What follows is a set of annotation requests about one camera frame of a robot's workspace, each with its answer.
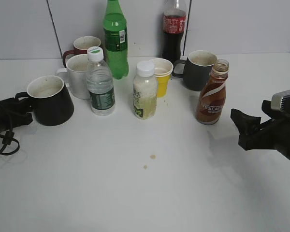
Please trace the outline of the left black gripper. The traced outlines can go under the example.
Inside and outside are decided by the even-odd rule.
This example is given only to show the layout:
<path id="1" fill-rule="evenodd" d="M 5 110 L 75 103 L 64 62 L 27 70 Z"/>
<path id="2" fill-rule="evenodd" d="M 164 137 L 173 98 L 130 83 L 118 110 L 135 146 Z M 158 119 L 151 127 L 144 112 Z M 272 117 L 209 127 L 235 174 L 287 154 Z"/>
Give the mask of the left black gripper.
<path id="1" fill-rule="evenodd" d="M 0 101 L 0 133 L 10 128 L 29 125 L 33 121 L 29 98 L 8 98 Z"/>

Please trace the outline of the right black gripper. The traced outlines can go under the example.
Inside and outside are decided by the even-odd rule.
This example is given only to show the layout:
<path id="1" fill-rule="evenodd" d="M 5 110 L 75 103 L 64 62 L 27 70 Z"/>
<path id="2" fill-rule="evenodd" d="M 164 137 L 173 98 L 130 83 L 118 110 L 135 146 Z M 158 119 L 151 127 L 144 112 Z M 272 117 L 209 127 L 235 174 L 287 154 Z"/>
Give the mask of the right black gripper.
<path id="1" fill-rule="evenodd" d="M 261 109 L 270 120 L 262 128 L 261 117 L 231 109 L 231 119 L 240 133 L 238 145 L 244 150 L 277 150 L 290 161 L 290 100 L 285 106 L 283 111 L 276 111 L 264 100 Z"/>

